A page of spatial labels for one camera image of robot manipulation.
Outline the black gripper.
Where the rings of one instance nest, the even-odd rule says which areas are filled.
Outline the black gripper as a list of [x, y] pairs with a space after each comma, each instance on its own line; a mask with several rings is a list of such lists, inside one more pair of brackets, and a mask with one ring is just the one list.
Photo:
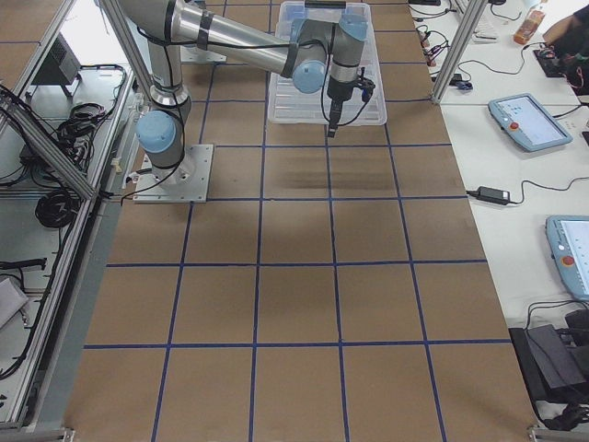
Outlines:
[[341, 120], [342, 106], [344, 101], [352, 98], [355, 88], [361, 90], [362, 102], [369, 102], [374, 93], [374, 81], [364, 76], [365, 68], [362, 67], [359, 74], [350, 81], [340, 81], [334, 76], [329, 77], [328, 96], [336, 100], [329, 108], [328, 137], [334, 137]]

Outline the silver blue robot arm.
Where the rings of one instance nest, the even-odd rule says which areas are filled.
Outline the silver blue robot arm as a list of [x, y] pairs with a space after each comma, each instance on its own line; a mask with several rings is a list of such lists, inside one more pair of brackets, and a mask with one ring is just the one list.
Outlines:
[[285, 41], [186, 1], [123, 1], [121, 9], [148, 41], [150, 98], [172, 119], [168, 145], [145, 150], [163, 181], [180, 178], [180, 168], [187, 164], [184, 126], [191, 98], [183, 83], [182, 46], [234, 57], [290, 78], [302, 93], [325, 88], [330, 99], [325, 117], [329, 136], [342, 125], [342, 108], [353, 91], [361, 90], [367, 103], [375, 89], [360, 66], [368, 29], [362, 16], [343, 14], [338, 22], [299, 18]]

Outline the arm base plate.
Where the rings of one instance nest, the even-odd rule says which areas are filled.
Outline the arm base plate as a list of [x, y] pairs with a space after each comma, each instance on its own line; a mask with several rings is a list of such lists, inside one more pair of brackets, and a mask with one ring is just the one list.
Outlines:
[[[138, 204], [181, 204], [205, 203], [214, 156], [214, 146], [190, 145], [185, 149], [185, 157], [174, 174], [163, 183], [160, 179], [167, 176], [161, 169], [141, 174], [137, 180], [133, 201]], [[151, 169], [152, 164], [144, 154], [144, 169]]]

